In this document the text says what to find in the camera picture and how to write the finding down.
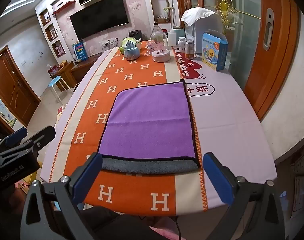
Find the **amber glass jar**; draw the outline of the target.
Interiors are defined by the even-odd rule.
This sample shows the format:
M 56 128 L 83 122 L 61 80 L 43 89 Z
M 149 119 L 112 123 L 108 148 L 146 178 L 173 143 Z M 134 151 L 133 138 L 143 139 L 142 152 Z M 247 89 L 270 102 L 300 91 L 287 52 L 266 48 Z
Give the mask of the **amber glass jar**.
M 187 59 L 193 59 L 194 56 L 194 41 L 191 39 L 187 39 L 185 41 L 185 57 Z

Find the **green round toy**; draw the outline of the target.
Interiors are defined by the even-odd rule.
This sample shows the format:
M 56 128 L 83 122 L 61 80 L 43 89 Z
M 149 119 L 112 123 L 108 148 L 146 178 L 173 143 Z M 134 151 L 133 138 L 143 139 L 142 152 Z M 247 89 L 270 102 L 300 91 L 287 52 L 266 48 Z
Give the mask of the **green round toy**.
M 134 47 L 138 48 L 138 50 L 141 50 L 141 39 L 137 40 L 136 38 L 129 36 L 122 40 L 119 51 L 122 55 L 124 55 L 126 49 Z

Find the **white plastic canister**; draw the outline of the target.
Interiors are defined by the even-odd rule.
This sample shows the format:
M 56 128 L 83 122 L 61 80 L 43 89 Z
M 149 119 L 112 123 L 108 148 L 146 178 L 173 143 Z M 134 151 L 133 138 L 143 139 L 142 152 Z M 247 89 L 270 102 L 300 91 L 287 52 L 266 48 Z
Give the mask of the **white plastic canister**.
M 173 30 L 171 30 L 168 33 L 168 46 L 170 47 L 175 47 L 177 44 L 177 40 L 176 40 L 176 32 L 174 32 Z

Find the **orange sliding door frame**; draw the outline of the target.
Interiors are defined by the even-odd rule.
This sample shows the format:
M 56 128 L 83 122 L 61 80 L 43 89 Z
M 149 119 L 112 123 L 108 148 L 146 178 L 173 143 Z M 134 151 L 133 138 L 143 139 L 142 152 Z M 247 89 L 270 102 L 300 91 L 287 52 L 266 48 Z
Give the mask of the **orange sliding door frame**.
M 263 49 L 266 10 L 274 11 L 270 49 Z M 258 44 L 244 93 L 262 120 L 281 91 L 293 62 L 300 30 L 300 10 L 294 0 L 261 0 Z

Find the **wooden tv cabinet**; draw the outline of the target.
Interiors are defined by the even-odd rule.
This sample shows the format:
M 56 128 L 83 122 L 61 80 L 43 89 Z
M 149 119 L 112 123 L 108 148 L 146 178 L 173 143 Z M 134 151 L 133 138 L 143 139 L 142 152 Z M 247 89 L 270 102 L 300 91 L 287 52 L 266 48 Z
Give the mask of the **wooden tv cabinet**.
M 74 64 L 71 61 L 63 68 L 61 68 L 57 73 L 51 76 L 51 78 L 54 79 L 56 76 L 60 75 L 70 88 L 74 88 L 78 83 L 82 81 L 84 76 L 87 74 L 87 72 L 99 57 L 100 54 L 96 54 L 90 56 L 87 60 L 82 61 L 78 64 Z

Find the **white folded cloth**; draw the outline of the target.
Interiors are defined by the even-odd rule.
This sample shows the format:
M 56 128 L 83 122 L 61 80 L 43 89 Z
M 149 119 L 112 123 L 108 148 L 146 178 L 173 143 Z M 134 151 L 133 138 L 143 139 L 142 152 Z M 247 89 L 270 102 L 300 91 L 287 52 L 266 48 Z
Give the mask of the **white folded cloth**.
M 211 11 L 209 9 L 205 9 L 202 7 L 195 7 L 186 10 L 181 17 L 181 21 L 186 23 L 190 27 L 199 19 L 207 18 L 209 16 L 216 14 L 217 14 L 216 12 Z

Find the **white water dispenser appliance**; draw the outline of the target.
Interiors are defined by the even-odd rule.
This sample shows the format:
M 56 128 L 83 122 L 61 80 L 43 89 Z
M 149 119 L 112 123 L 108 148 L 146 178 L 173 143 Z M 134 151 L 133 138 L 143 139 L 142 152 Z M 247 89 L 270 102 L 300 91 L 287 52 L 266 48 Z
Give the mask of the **white water dispenser appliance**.
M 223 24 L 220 17 L 216 15 L 202 18 L 196 21 L 192 26 L 185 24 L 186 38 L 194 41 L 194 52 L 202 53 L 202 36 L 209 30 L 215 30 L 219 33 L 223 32 Z

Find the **orange H-pattern table runner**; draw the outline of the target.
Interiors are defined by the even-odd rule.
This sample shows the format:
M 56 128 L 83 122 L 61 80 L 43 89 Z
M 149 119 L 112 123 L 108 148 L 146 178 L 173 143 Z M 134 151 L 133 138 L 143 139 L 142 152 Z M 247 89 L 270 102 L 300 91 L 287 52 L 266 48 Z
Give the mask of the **orange H-pattern table runner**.
M 140 216 L 207 210 L 190 92 L 175 60 L 157 63 L 145 48 L 132 61 L 118 49 L 104 53 L 57 125 L 48 180 L 97 151 L 103 166 L 86 204 Z

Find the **blue poster box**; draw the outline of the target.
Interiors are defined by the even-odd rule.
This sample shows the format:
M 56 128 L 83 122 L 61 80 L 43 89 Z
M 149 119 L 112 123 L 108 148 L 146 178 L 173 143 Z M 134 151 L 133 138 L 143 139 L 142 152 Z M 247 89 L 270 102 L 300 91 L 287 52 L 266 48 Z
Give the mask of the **blue poster box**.
M 72 49 L 74 52 L 74 57 L 76 59 L 76 62 L 80 63 L 88 59 L 88 55 L 85 50 L 83 41 L 78 41 L 72 44 Z

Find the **pink glass dome music box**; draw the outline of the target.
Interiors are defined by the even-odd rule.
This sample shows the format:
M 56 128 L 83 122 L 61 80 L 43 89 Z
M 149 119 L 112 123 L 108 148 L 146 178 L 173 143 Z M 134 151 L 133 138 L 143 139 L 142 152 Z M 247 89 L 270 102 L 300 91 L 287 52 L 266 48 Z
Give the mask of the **pink glass dome music box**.
M 167 38 L 162 30 L 152 32 L 150 40 L 147 42 L 147 50 L 154 62 L 165 63 L 171 58 L 167 48 Z

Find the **teal lidded container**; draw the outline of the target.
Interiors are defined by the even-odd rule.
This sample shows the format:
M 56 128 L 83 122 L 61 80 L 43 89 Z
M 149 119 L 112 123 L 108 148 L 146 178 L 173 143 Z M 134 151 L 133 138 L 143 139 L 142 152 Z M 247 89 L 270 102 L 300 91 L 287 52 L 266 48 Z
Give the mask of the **teal lidded container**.
M 179 25 L 174 25 L 172 31 L 176 34 L 176 44 L 178 44 L 179 38 L 185 37 L 185 30 Z

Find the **purple and grey towel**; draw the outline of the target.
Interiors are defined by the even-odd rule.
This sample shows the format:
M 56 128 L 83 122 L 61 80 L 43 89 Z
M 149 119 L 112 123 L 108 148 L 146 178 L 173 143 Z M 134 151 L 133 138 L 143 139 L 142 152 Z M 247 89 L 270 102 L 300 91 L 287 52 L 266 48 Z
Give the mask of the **purple and grey towel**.
M 183 80 L 130 88 L 112 104 L 98 153 L 112 172 L 164 175 L 200 169 Z

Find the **blue yellow duck box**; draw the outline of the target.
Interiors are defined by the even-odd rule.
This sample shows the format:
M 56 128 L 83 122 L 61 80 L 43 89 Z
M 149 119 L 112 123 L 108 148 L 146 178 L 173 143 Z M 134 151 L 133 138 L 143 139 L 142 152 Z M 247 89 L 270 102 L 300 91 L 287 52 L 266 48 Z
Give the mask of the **blue yellow duck box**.
M 228 41 L 224 34 L 209 30 L 202 36 L 202 61 L 216 72 L 225 68 Z

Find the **clear plastic bottle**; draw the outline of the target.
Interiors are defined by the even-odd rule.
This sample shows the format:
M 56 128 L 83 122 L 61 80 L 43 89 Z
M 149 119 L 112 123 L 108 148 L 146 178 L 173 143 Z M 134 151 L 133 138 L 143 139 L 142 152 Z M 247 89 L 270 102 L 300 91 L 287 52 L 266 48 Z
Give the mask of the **clear plastic bottle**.
M 163 42 L 163 31 L 159 27 L 158 23 L 154 23 L 154 27 L 151 33 L 151 40 L 154 40 L 155 42 Z

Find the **gold hanging ornament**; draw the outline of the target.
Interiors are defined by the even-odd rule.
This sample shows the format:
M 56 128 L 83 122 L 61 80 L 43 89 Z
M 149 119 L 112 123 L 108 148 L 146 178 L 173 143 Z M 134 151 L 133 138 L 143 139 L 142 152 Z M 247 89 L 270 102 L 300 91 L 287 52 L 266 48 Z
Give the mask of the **gold hanging ornament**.
M 222 21 L 224 34 L 226 33 L 226 29 L 228 28 L 228 26 L 234 19 L 234 15 L 237 13 L 261 20 L 261 18 L 256 15 L 237 10 L 236 7 L 233 5 L 232 0 L 217 0 L 214 8 L 217 12 L 217 15 L 220 17 L 220 19 Z

